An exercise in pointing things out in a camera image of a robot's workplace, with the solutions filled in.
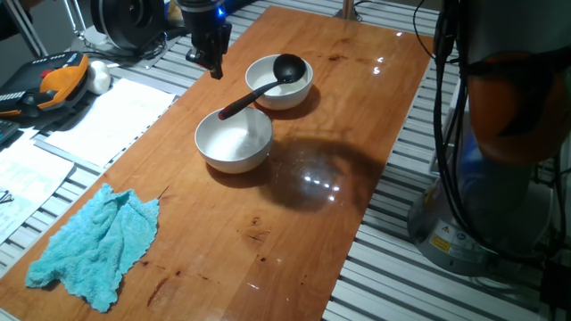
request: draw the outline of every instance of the wooden tabletop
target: wooden tabletop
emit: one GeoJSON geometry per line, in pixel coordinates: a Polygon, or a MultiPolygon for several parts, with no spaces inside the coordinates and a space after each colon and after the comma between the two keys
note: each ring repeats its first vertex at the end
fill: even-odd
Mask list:
{"type": "Polygon", "coordinates": [[[34,321],[319,320],[428,59],[406,32],[270,7],[230,48],[224,78],[202,76],[0,280],[0,308],[34,321]],[[247,92],[252,62],[281,53],[312,66],[308,98],[264,110],[275,141],[257,169],[209,168],[196,126],[247,92]],[[61,284],[24,285],[102,183],[161,195],[156,240],[104,314],[61,284]]]}

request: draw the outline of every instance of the paper document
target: paper document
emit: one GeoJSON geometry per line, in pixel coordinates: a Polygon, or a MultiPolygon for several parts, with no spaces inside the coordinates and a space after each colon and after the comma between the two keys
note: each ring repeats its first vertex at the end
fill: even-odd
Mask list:
{"type": "Polygon", "coordinates": [[[0,204],[0,243],[52,196],[72,168],[72,162],[30,140],[0,152],[0,196],[8,190],[13,198],[0,204]]]}
{"type": "Polygon", "coordinates": [[[122,79],[95,99],[85,116],[67,131],[54,132],[45,142],[105,166],[169,108],[175,95],[122,79]]]}

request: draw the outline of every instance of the blue towel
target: blue towel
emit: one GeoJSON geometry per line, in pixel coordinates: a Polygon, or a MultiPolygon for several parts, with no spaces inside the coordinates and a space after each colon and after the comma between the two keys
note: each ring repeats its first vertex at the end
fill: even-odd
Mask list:
{"type": "Polygon", "coordinates": [[[133,190],[113,193],[103,184],[29,266],[26,285],[60,280],[73,295],[105,312],[117,301],[121,278],[141,259],[157,233],[159,200],[142,203],[133,190]]]}

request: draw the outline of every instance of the black tool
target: black tool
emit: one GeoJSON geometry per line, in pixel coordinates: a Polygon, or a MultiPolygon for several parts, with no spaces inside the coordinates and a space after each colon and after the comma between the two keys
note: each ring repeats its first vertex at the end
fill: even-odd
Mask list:
{"type": "Polygon", "coordinates": [[[228,107],[219,112],[218,118],[224,120],[236,115],[275,86],[291,84],[298,81],[305,74],[305,70],[306,66],[302,58],[290,53],[280,54],[274,61],[274,76],[276,76],[277,81],[261,86],[250,94],[231,103],[228,107]]]}
{"type": "Polygon", "coordinates": [[[228,50],[232,25],[226,22],[224,1],[176,0],[192,34],[193,47],[186,59],[211,72],[215,79],[222,78],[222,54],[228,50]]]}

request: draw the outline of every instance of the white ceramic bowl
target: white ceramic bowl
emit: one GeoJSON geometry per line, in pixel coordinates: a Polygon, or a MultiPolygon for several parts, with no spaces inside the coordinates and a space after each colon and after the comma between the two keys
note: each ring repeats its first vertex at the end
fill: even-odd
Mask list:
{"type": "MultiPolygon", "coordinates": [[[[279,54],[263,57],[253,63],[246,71],[246,84],[250,90],[276,81],[274,77],[274,61],[279,54]]],[[[276,111],[290,109],[300,104],[311,89],[313,82],[313,69],[306,62],[306,71],[303,77],[293,84],[279,85],[270,89],[256,101],[260,105],[276,111]]]]}
{"type": "Polygon", "coordinates": [[[203,158],[215,169],[228,174],[244,173],[268,156],[273,140],[271,120],[265,113],[246,107],[226,120],[220,110],[206,116],[194,133],[203,158]]]}

